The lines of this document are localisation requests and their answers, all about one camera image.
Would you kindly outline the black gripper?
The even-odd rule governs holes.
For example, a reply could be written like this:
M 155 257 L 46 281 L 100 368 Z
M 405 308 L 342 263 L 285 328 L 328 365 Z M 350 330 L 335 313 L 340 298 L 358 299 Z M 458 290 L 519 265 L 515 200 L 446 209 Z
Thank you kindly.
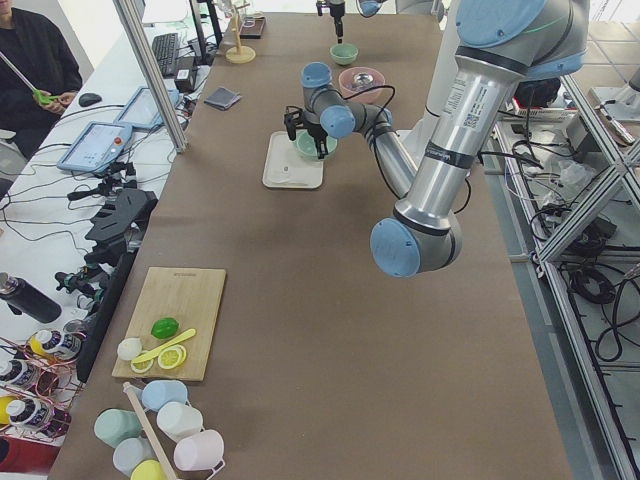
M 304 128 L 314 138 L 314 155 L 318 160 L 324 160 L 328 155 L 326 138 L 327 132 L 316 122 L 312 122 L 305 110 L 301 107 L 288 105 L 285 107 L 283 119 L 286 132 L 290 141 L 296 139 L 296 131 Z
M 343 43 L 344 29 L 342 18 L 346 12 L 346 6 L 344 0 L 316 0 L 316 11 L 319 16 L 322 16 L 325 11 L 329 13 L 331 18 L 335 21 L 335 33 L 336 42 L 338 44 Z

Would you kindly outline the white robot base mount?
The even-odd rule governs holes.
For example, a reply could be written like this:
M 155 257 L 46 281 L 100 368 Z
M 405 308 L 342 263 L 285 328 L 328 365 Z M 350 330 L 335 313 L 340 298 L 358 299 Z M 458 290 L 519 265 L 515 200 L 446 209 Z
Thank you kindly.
M 420 170 L 420 165 L 427 158 L 428 163 L 439 162 L 439 152 L 430 145 L 436 124 L 419 123 L 411 130 L 398 130 L 401 145 L 399 163 L 408 174 L 412 183 Z

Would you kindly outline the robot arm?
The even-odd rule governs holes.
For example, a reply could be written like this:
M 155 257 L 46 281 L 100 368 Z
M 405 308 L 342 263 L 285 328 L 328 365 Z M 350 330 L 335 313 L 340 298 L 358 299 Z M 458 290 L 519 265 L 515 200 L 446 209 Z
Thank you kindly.
M 356 10 L 363 18 L 371 18 L 377 15 L 386 0 L 358 0 L 355 2 Z M 395 11 L 398 14 L 427 14 L 442 20 L 451 7 L 451 1 L 427 0 L 427 1 L 394 1 Z M 346 14 L 346 2 L 343 0 L 319 0 L 315 2 L 316 11 L 319 16 L 325 12 L 333 20 L 336 40 L 338 44 L 343 43 L 344 28 L 343 17 Z
M 345 99 L 322 62 L 303 68 L 304 105 L 284 115 L 289 138 L 305 128 L 324 158 L 328 137 L 361 134 L 397 197 L 392 217 L 380 220 L 370 235 L 380 270 L 411 277 L 457 258 L 462 235 L 453 202 L 498 111 L 519 83 L 581 68 L 589 10 L 587 1 L 460 2 L 448 21 L 460 40 L 449 55 L 457 73 L 420 161 L 401 143 L 384 107 Z

